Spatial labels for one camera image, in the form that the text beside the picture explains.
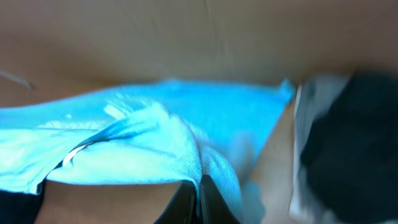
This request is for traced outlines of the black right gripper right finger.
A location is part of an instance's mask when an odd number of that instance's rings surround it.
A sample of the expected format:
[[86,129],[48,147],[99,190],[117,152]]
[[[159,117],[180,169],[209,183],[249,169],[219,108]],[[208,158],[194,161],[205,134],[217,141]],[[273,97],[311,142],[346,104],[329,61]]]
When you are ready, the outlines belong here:
[[199,208],[201,224],[239,224],[209,175],[201,179]]

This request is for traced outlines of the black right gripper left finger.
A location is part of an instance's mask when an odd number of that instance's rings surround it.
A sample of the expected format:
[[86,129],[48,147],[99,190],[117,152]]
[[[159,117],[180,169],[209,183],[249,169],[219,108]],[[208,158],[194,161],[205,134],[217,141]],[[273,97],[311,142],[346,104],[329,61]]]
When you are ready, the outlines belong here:
[[196,224],[197,193],[194,184],[183,181],[154,224]]

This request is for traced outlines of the light blue printed t-shirt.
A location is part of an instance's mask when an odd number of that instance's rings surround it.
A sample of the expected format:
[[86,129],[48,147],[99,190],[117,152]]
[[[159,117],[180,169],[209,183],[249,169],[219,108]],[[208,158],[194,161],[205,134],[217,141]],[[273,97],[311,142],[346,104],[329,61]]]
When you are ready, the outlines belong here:
[[209,175],[232,214],[260,223],[246,180],[295,88],[167,81],[1,110],[1,189],[41,183],[198,187]]

